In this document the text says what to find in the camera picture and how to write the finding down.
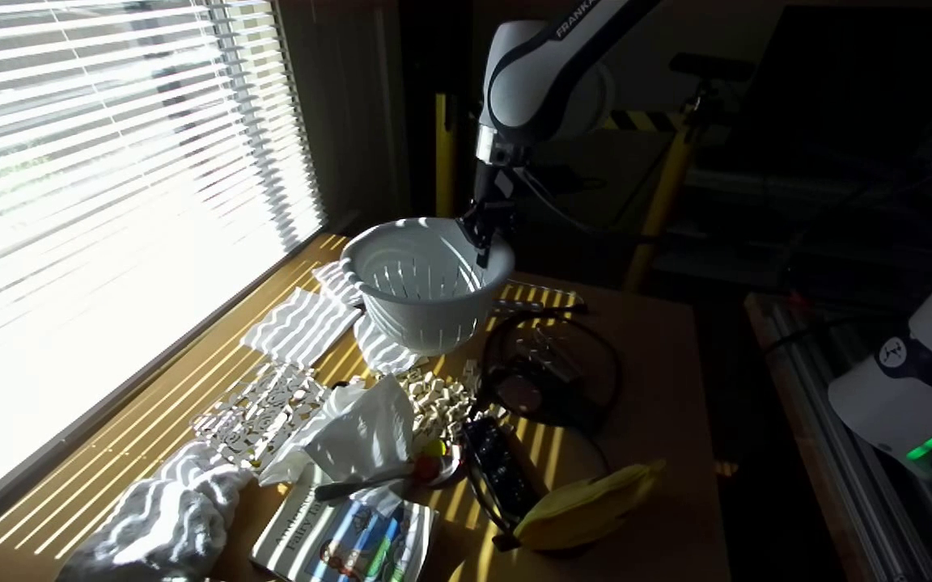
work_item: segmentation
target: white mesh bowl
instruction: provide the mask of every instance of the white mesh bowl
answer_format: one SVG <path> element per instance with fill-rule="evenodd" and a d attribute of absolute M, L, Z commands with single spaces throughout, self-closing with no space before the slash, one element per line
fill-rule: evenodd
<path fill-rule="evenodd" d="M 496 242 L 490 265 L 479 269 L 475 244 L 443 217 L 378 222 L 350 240 L 342 258 L 367 317 L 418 356 L 465 343 L 515 269 L 509 242 Z"/>

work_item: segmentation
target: wooden table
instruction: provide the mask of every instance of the wooden table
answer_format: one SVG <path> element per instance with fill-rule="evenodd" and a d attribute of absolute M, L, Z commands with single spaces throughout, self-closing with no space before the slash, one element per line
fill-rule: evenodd
<path fill-rule="evenodd" d="M 205 327 L 180 353 L 163 361 L 110 421 L 96 426 L 65 462 L 0 513 L 0 578 L 54 578 L 65 555 L 110 513 L 110 503 L 142 474 L 191 440 L 191 423 L 218 398 L 263 365 L 240 337 L 287 292 L 315 287 L 311 269 L 331 261 L 342 234 L 318 234 L 256 292 Z M 616 535 L 571 555 L 529 549 L 497 551 L 493 524 L 465 483 L 428 496 L 436 533 L 424 578 L 727 578 L 721 506 L 712 471 L 709 409 L 700 370 L 694 309 L 684 303 L 632 296 L 572 281 L 519 275 L 509 299 L 571 303 L 585 299 L 585 324 L 625 359 L 625 386 L 599 441 L 616 465 L 666 462 L 666 474 Z M 436 374 L 457 374 L 475 359 L 484 334 L 448 359 Z M 363 370 L 350 334 L 318 365 L 320 381 Z M 591 449 L 539 423 L 519 423 L 519 435 L 547 483 L 599 474 Z M 278 488 L 246 488 L 229 525 L 228 551 L 214 578 L 268 578 L 250 561 L 250 545 L 278 506 Z"/>

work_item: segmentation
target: white robot part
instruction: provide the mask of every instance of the white robot part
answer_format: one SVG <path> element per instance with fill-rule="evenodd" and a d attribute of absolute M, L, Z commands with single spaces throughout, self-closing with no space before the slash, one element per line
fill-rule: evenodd
<path fill-rule="evenodd" d="M 932 294 L 905 334 L 829 384 L 829 403 L 865 441 L 932 478 Z"/>

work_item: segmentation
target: window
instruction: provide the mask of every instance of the window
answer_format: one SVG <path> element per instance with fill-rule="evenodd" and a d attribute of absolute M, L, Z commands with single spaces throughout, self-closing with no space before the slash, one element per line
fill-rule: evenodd
<path fill-rule="evenodd" d="M 0 481 L 320 225 L 268 0 L 0 0 Z"/>

